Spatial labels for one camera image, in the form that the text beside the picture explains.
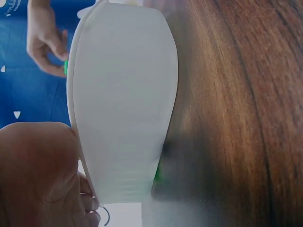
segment skin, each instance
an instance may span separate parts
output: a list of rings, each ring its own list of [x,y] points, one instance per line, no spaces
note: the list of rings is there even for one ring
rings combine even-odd
[[[1,227],[97,227],[79,142],[65,124],[15,123],[0,130]]]

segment green object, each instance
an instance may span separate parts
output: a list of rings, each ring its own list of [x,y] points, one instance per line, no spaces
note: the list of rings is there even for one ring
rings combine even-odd
[[[67,75],[68,61],[64,62],[64,73]]]
[[[158,165],[154,181],[159,182],[160,180],[161,180],[161,170],[160,170],[160,165]]]

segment fingernail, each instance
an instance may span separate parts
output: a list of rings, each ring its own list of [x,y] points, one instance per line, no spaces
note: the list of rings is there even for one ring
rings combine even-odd
[[[68,53],[64,53],[63,55],[61,55],[62,60],[63,60],[63,61],[67,61],[67,60],[68,60],[68,56],[69,56]]]

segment white edge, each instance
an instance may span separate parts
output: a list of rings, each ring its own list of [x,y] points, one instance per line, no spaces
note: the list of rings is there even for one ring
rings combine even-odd
[[[80,20],[74,37],[72,39],[71,42],[71,51],[69,54],[69,66],[67,69],[67,82],[66,82],[66,94],[67,94],[67,108],[68,108],[68,113],[69,113],[69,118],[71,121],[71,128],[73,129],[74,133],[76,134],[76,136],[78,137],[78,141],[80,141],[79,138],[79,134],[78,134],[78,127],[77,127],[77,123],[76,123],[76,116],[75,116],[75,109],[74,109],[74,98],[73,98],[73,79],[74,79],[74,68],[75,68],[75,61],[76,61],[76,56],[77,56],[77,47],[78,47],[78,43],[80,40],[80,36],[81,36],[81,30],[84,27],[87,19],[90,17],[90,15],[92,14],[92,12],[95,10],[96,7],[104,7],[106,4],[108,3],[108,0],[101,0],[98,1],[95,5],[93,5],[93,7],[85,14],[85,16]],[[83,169],[85,172],[85,175],[87,177],[87,180],[89,182],[90,188],[93,192],[93,195],[95,196],[95,198],[98,200],[95,189],[93,187],[92,181],[89,177],[89,171],[84,159],[84,155],[82,152],[82,147],[81,147],[81,143],[79,142],[79,146],[80,146],[80,151],[79,151],[79,156],[80,159],[82,161],[82,165],[83,165]]]

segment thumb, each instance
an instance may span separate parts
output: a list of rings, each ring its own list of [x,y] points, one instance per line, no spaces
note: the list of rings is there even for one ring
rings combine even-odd
[[[68,52],[65,44],[57,33],[49,36],[44,42],[49,46],[54,55],[62,61],[68,60]]]

